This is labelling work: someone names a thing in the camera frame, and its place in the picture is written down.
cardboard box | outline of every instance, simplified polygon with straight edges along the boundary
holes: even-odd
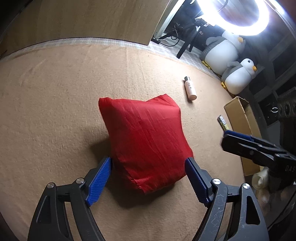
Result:
[[[258,124],[248,101],[237,96],[228,102],[224,109],[234,131],[261,138]],[[250,159],[244,157],[241,159],[245,176],[260,171],[260,166],[254,164]]]

ring light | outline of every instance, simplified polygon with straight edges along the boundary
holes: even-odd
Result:
[[[211,25],[212,23],[215,23],[231,33],[245,36],[257,35],[261,33],[267,27],[269,21],[269,13],[265,2],[263,0],[254,1],[256,2],[259,9],[258,21],[251,26],[242,27],[231,24],[222,18],[211,1],[197,0],[201,10],[204,13],[204,15],[201,16],[202,19],[208,21]]]

white penguin belly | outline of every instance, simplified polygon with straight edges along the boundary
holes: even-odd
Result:
[[[231,42],[224,40],[208,52],[205,62],[215,73],[222,75],[227,68],[227,63],[236,61],[237,58],[237,49]]]
[[[240,93],[252,80],[250,74],[244,67],[241,67],[231,73],[225,80],[225,86],[227,90],[237,95]]]

silver screw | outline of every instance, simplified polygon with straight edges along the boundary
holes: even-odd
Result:
[[[244,183],[242,186],[243,186],[243,188],[245,188],[245,189],[249,189],[249,188],[250,188],[250,185],[247,184],[247,183]]]
[[[214,178],[213,183],[216,184],[216,185],[219,185],[221,183],[221,181],[218,178]]]
[[[84,182],[84,179],[81,177],[81,178],[78,178],[77,180],[76,180],[76,183],[78,183],[78,184],[81,184],[81,183],[83,183]]]
[[[47,184],[47,188],[53,188],[53,187],[54,187],[54,183]]]

penguin foot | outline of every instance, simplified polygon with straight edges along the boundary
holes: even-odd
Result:
[[[208,66],[206,62],[202,61],[202,63],[203,63],[208,69],[211,69],[211,67]]]
[[[225,90],[227,90],[227,88],[226,88],[226,86],[225,86],[225,84],[224,84],[223,82],[221,82],[221,85],[222,85],[222,87],[223,87]]]

